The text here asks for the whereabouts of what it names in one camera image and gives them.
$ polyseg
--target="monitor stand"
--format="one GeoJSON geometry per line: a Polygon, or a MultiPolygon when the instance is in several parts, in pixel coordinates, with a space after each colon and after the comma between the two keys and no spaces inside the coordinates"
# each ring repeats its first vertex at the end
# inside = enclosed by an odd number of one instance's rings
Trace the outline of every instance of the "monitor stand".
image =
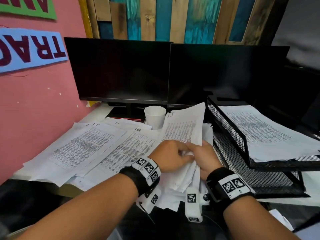
{"type": "Polygon", "coordinates": [[[126,103],[125,107],[114,107],[107,117],[115,119],[129,119],[137,122],[144,123],[146,116],[144,115],[144,108],[138,106],[138,104],[126,103]]]}

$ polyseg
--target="computer monitor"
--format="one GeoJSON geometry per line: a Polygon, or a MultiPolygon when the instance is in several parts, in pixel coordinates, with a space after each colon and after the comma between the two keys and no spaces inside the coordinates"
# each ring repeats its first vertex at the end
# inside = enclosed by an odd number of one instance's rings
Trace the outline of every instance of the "computer monitor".
{"type": "Polygon", "coordinates": [[[167,104],[170,42],[64,39],[80,100],[167,104]]]}
{"type": "Polygon", "coordinates": [[[172,44],[167,106],[192,106],[208,95],[252,104],[288,51],[285,46],[172,44]]]}

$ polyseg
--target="white paper cup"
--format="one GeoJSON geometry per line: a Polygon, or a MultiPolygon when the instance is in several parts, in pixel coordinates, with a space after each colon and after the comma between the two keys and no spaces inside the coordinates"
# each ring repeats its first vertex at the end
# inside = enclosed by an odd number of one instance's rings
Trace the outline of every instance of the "white paper cup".
{"type": "Polygon", "coordinates": [[[146,122],[153,130],[161,129],[165,121],[166,109],[161,106],[149,106],[144,109],[146,122]]]}

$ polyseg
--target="pink wall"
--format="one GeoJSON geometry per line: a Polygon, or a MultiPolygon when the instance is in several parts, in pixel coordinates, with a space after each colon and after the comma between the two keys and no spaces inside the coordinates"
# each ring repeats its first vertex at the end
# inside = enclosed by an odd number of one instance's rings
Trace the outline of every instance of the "pink wall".
{"type": "MultiPolygon", "coordinates": [[[[78,0],[53,4],[56,21],[0,14],[0,26],[86,37],[78,0]]],[[[0,75],[0,184],[91,110],[79,100],[69,61],[0,75]]]]}

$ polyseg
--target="mesh tray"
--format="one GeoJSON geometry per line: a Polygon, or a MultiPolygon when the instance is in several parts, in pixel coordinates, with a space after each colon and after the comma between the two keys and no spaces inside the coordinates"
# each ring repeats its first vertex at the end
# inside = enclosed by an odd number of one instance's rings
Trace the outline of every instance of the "mesh tray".
{"type": "Polygon", "coordinates": [[[318,155],[303,156],[286,161],[255,162],[249,157],[246,136],[209,97],[207,108],[250,169],[268,172],[320,171],[318,155]]]}
{"type": "Polygon", "coordinates": [[[256,191],[258,199],[310,197],[304,193],[301,172],[261,172],[249,169],[222,132],[213,132],[213,147],[223,165],[239,173],[256,191]]]}

